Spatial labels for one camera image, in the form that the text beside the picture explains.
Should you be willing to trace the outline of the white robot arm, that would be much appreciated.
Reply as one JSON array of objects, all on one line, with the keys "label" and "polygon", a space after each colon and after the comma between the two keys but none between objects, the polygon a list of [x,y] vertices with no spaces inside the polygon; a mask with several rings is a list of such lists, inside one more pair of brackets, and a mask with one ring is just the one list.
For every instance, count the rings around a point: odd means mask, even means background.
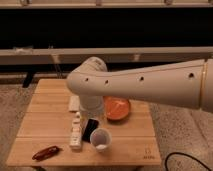
[{"label": "white robot arm", "polygon": [[109,72],[90,57],[67,76],[87,116],[104,113],[105,96],[201,109],[213,113],[213,59]]}]

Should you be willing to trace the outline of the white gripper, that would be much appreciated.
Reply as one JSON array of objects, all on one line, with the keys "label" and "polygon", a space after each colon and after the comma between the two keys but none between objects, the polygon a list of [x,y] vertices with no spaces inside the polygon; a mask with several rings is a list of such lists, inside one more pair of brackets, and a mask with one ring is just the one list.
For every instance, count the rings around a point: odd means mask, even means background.
[{"label": "white gripper", "polygon": [[80,113],[86,119],[99,118],[104,114],[104,100],[102,96],[81,95]]}]

